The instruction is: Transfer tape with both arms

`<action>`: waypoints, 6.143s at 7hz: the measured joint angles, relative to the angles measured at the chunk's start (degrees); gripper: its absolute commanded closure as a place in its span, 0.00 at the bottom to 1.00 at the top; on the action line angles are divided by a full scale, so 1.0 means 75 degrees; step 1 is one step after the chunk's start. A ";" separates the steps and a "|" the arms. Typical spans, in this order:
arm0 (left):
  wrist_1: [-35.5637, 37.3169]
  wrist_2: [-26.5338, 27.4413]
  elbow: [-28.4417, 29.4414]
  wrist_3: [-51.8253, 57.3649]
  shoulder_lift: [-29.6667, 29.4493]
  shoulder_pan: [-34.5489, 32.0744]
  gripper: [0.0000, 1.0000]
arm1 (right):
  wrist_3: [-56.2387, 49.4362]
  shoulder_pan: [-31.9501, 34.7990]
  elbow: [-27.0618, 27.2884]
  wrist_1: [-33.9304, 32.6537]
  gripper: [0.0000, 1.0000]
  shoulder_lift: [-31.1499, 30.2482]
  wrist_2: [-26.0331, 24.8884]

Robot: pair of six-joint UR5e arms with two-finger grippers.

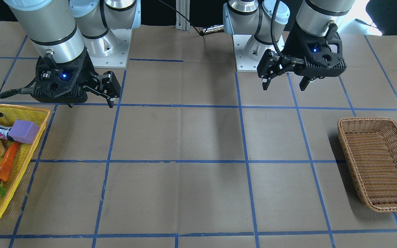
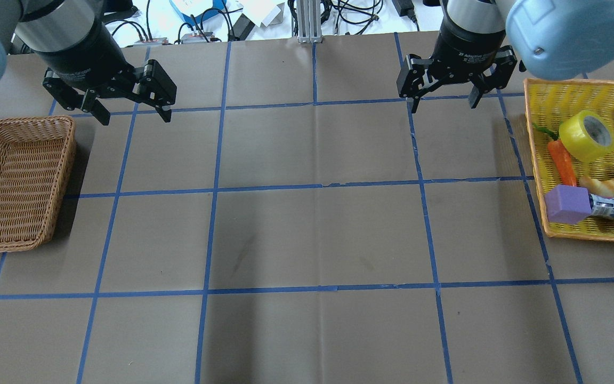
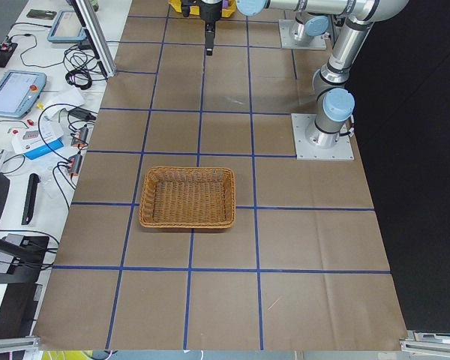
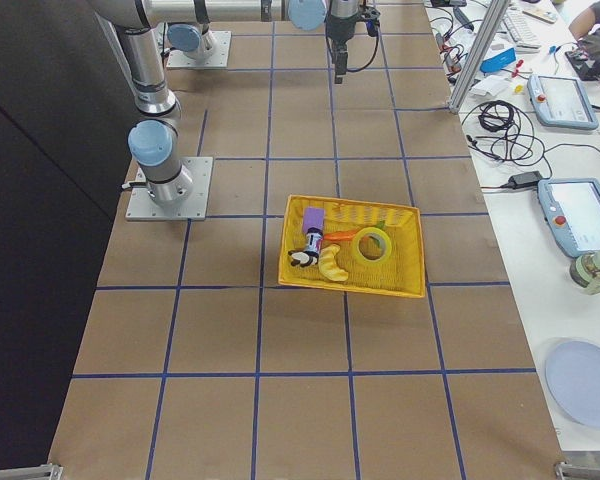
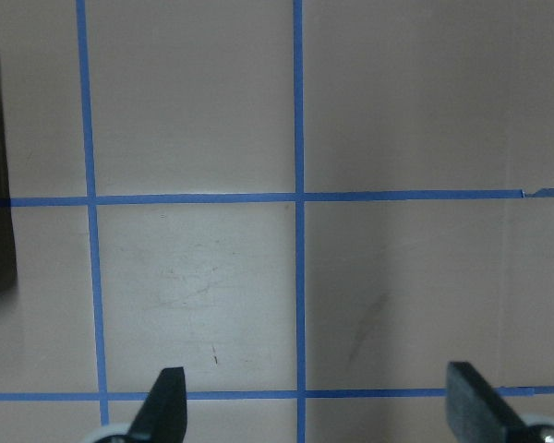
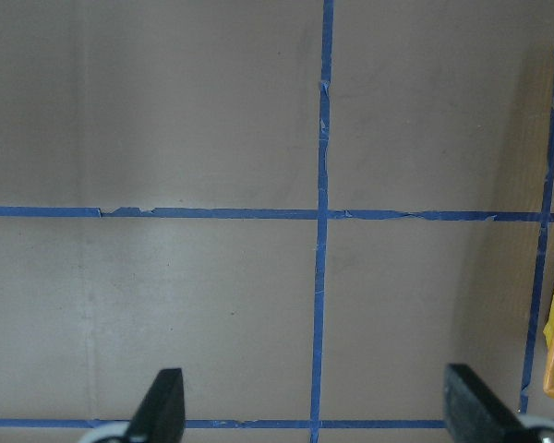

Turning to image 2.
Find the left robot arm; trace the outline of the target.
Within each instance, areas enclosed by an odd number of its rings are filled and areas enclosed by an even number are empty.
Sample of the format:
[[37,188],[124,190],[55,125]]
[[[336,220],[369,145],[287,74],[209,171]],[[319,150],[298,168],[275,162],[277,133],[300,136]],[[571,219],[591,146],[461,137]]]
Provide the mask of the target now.
[[103,125],[103,99],[126,98],[172,117],[177,86],[156,59],[132,66],[87,1],[0,1],[0,80],[13,37],[48,66],[42,85],[67,111],[80,109]]

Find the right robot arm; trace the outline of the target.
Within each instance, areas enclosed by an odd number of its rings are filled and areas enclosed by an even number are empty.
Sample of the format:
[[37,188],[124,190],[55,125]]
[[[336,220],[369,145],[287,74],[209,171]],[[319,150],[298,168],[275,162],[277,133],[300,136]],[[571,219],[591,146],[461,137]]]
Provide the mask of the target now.
[[426,94],[471,83],[471,108],[514,71],[573,79],[614,61],[614,1],[436,1],[443,19],[433,53],[407,54],[399,97],[417,111]]

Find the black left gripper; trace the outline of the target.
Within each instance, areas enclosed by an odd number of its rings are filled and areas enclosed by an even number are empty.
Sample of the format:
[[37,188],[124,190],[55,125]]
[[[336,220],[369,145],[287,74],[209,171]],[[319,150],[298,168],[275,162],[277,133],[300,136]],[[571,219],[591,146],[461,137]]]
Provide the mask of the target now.
[[85,34],[66,35],[60,29],[49,27],[51,35],[30,47],[53,72],[42,85],[62,108],[80,109],[107,126],[110,112],[99,99],[127,98],[153,107],[165,123],[171,122],[177,85],[156,59],[136,70],[98,19]]

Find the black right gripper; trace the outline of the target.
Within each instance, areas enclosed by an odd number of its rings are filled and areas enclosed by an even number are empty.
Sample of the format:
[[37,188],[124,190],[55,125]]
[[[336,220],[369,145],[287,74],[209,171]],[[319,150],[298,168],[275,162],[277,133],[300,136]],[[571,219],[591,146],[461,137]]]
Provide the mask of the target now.
[[504,38],[504,27],[492,33],[476,33],[444,14],[431,58],[423,59],[417,54],[403,58],[397,77],[399,97],[415,114],[420,98],[429,92],[426,86],[431,80],[444,80],[446,84],[470,82],[473,88],[468,104],[475,109],[485,94],[508,85],[518,63],[512,46],[500,48]]

